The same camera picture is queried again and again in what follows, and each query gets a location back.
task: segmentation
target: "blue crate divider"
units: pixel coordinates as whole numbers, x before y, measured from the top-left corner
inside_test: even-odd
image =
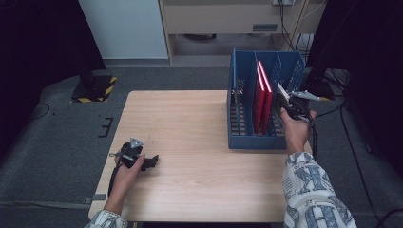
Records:
[[[252,105],[258,60],[262,61],[274,91],[277,90],[278,83],[287,91],[299,90],[305,68],[299,52],[234,49],[231,56],[226,103],[228,147],[230,149],[283,150],[286,144],[276,115],[271,115],[266,135],[255,135],[253,131]]]

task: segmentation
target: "red book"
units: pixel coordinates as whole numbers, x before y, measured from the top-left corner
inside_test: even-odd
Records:
[[[267,124],[269,124],[270,119],[270,111],[273,100],[273,90],[270,87],[269,79],[267,78],[266,71],[264,70],[263,64],[261,61],[258,61],[258,71],[260,72],[261,77],[263,78],[265,96],[263,101],[263,108],[261,111],[261,119],[260,119],[260,128],[261,133],[265,135],[267,133]]]
[[[253,126],[255,134],[258,134],[260,127],[261,111],[263,109],[263,102],[265,97],[265,89],[262,75],[257,67],[255,98],[253,101]]]

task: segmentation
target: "white cabinet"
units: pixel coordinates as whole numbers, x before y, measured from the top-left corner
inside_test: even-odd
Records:
[[[80,0],[104,59],[168,59],[158,0]]]

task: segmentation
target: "black curtain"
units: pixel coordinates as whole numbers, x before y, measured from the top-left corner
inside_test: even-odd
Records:
[[[329,0],[312,44],[305,87],[327,68],[347,69],[344,91],[372,152],[385,156],[403,178],[403,2]]]
[[[78,1],[0,1],[1,159],[43,88],[83,69],[106,67]]]

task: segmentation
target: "patterned sleeve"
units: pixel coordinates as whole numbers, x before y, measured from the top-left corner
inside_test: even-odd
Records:
[[[325,170],[309,153],[290,155],[282,180],[287,200],[285,227],[356,227],[352,214],[336,197]]]
[[[102,210],[97,212],[85,228],[126,228],[127,221],[118,214]]]

